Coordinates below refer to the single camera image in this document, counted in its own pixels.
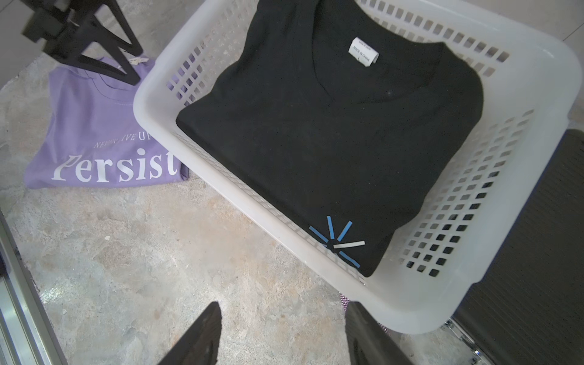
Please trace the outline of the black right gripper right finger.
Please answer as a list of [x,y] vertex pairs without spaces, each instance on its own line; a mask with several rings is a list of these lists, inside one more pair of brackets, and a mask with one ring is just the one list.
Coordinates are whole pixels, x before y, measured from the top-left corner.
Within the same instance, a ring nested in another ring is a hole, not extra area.
[[352,365],[412,365],[405,353],[359,302],[348,304],[345,334]]

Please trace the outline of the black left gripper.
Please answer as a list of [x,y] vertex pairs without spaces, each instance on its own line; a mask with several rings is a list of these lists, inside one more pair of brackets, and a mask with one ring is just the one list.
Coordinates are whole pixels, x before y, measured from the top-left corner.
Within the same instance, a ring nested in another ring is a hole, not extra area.
[[[143,48],[129,26],[117,1],[24,1],[33,11],[22,34],[34,43],[45,40],[43,52],[64,65],[83,68],[135,86],[141,77],[125,53],[141,56]],[[96,11],[107,8],[121,28],[123,36],[109,30]],[[92,44],[100,45],[117,67],[85,56]]]

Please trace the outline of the black t-shirt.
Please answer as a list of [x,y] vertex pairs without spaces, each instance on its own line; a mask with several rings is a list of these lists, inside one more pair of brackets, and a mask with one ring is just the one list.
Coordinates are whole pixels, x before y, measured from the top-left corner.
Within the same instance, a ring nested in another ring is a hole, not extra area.
[[481,118],[477,72],[354,1],[261,1],[240,59],[178,127],[362,275]]

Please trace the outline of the purple t-shirt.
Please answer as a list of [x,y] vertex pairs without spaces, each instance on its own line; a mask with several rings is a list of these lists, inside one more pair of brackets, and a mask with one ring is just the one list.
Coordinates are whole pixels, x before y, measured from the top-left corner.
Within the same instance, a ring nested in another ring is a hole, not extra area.
[[26,187],[129,188],[187,180],[188,167],[136,121],[137,91],[81,68],[53,69],[51,120],[25,170]]

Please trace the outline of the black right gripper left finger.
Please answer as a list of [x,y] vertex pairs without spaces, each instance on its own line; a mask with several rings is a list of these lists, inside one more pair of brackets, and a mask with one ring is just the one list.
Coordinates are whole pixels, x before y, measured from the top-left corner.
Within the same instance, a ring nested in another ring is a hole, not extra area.
[[159,365],[214,365],[217,363],[222,331],[221,308],[211,302]]

